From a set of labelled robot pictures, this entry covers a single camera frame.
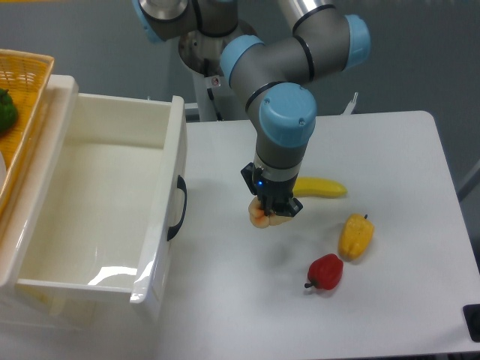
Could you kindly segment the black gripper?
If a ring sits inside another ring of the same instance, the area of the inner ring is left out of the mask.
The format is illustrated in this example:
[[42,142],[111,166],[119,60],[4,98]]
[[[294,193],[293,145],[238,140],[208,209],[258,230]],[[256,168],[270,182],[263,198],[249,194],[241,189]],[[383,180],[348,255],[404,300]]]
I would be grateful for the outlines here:
[[266,171],[256,168],[253,163],[247,164],[241,175],[250,192],[258,199],[259,208],[265,216],[275,213],[294,218],[302,210],[302,203],[293,195],[296,175],[285,181],[271,180],[266,177]]

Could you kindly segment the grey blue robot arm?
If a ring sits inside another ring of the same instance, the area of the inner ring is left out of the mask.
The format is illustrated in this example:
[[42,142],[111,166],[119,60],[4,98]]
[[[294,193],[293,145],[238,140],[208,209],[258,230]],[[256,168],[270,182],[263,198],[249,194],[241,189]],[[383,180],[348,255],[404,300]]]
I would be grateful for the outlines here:
[[308,83],[360,65],[371,52],[365,21],[333,1],[281,1],[291,36],[267,45],[239,19],[236,1],[135,1],[151,41],[181,38],[181,59],[224,78],[256,130],[253,162],[241,172],[266,215],[302,209],[293,188],[314,132],[317,102]]

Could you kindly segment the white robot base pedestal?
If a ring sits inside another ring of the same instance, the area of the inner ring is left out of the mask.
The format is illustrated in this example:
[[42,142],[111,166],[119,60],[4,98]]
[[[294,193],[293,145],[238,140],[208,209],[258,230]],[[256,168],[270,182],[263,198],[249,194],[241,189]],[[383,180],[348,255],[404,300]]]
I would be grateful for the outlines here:
[[221,70],[221,54],[226,45],[242,35],[255,35],[255,30],[240,20],[236,29],[225,37],[208,37],[191,31],[180,37],[178,52],[193,77],[196,103],[201,122],[245,119],[239,103]]

